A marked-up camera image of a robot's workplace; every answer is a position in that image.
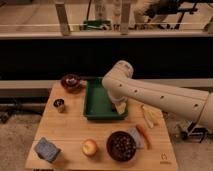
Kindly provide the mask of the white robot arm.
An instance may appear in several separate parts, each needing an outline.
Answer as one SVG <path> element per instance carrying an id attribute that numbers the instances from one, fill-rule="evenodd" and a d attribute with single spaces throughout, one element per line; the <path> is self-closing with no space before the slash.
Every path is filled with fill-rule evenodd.
<path id="1" fill-rule="evenodd" d="M 120 60 L 102 78 L 114 104 L 133 98 L 213 131 L 213 93 L 135 80 L 133 72 L 129 62 Z"/>

